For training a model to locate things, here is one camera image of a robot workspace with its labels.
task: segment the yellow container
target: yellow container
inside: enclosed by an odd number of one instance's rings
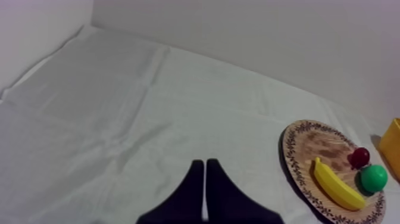
[[[400,180],[400,119],[393,119],[379,143],[379,150]]]

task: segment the green ball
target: green ball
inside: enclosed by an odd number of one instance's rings
[[[388,173],[380,165],[372,165],[361,171],[361,184],[365,190],[375,193],[381,191],[388,182]]]

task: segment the white tablecloth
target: white tablecloth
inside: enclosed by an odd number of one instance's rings
[[[286,223],[319,223],[279,163],[279,136],[299,119],[332,125],[383,164],[371,137],[388,124],[187,51],[86,34],[0,104],[0,223],[134,223],[208,158]],[[391,176],[385,193],[383,223],[395,223]]]

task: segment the yellow banana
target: yellow banana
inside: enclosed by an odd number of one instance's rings
[[[363,197],[340,180],[318,157],[315,158],[314,176],[330,198],[343,208],[356,211],[365,206]]]

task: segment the wooden plate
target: wooden plate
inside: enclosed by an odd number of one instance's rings
[[[338,224],[381,223],[386,209],[383,191],[372,196],[361,194],[366,207],[349,211],[333,202],[314,179],[314,159],[318,156],[339,178],[360,192],[355,181],[357,170],[351,169],[347,159],[357,146],[341,132],[321,122],[299,120],[286,128],[282,144],[287,168],[297,187],[324,217]]]

